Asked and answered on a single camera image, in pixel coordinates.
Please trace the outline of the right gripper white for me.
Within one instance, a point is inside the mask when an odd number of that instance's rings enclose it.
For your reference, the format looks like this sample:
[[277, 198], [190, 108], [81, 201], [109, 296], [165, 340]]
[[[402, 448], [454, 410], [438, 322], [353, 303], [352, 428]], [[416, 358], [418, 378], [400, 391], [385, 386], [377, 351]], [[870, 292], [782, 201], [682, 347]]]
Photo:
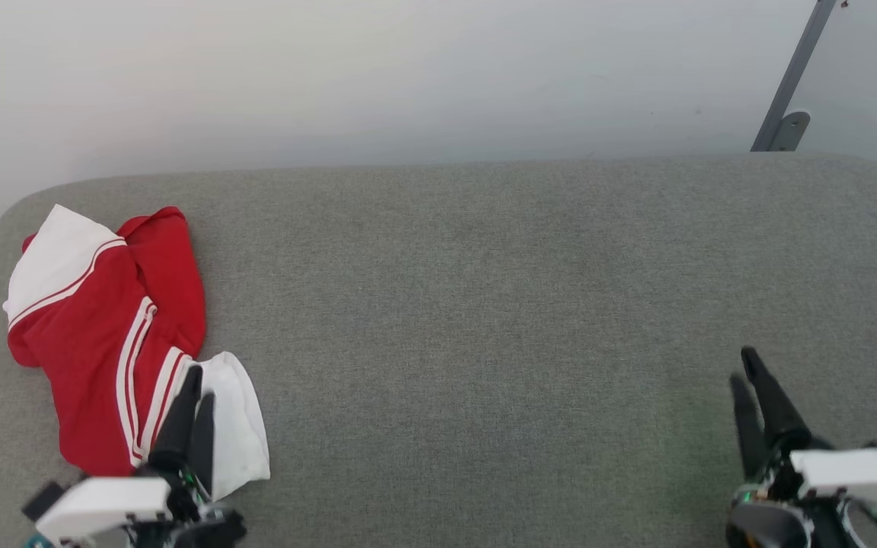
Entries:
[[740, 355], [757, 403], [745, 379], [732, 374], [747, 482], [733, 496], [727, 548], [872, 548], [851, 516], [857, 512], [877, 528], [877, 445], [808, 448], [810, 429], [758, 351], [745, 346]]

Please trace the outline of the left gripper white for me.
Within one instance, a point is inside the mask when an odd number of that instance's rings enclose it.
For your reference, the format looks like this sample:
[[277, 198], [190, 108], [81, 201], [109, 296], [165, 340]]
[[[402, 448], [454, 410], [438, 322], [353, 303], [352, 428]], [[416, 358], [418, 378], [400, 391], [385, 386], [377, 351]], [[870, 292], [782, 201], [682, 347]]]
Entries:
[[244, 516], [214, 503], [215, 393], [189, 368], [148, 455], [157, 470], [51, 482], [22, 507], [35, 534], [22, 548], [237, 548]]

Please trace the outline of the red and white garment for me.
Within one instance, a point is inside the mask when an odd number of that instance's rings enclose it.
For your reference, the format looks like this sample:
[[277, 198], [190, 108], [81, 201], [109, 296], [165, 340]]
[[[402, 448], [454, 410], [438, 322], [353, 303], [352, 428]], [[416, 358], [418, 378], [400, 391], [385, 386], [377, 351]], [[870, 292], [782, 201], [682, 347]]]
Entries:
[[14, 360], [51, 383], [60, 454], [91, 476], [131, 476], [166, 432], [195, 365], [215, 396], [210, 492], [270, 479], [253, 381], [230, 352], [200, 361], [208, 313], [187, 219], [166, 207], [110, 230], [54, 205], [22, 246], [3, 305]]

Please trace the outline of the grey metal frame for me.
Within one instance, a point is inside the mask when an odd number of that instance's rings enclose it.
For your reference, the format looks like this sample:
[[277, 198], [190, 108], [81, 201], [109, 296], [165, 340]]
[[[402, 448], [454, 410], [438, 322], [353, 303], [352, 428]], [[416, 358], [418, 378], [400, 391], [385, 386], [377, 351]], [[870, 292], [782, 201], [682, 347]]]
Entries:
[[837, 6], [838, 0], [815, 0], [813, 10], [808, 16], [804, 30], [799, 38], [789, 65], [784, 70], [782, 80], [777, 86], [776, 93], [770, 102], [766, 116], [753, 140], [751, 151], [773, 151], [773, 144], [777, 140], [783, 119], [789, 110], [790, 101], [801, 81], [801, 77], [808, 65], [822, 31], [828, 23], [828, 18]]

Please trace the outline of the grey fabric sofa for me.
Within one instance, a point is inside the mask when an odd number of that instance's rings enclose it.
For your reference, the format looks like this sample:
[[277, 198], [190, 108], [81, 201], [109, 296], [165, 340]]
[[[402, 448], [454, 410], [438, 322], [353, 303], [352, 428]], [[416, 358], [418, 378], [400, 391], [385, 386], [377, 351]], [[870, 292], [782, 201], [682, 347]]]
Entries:
[[0, 548], [78, 476], [2, 303], [56, 204], [181, 209], [204, 357], [253, 378], [273, 476], [244, 548], [724, 548], [728, 378], [877, 441], [877, 164], [828, 154], [102, 178], [0, 218]]

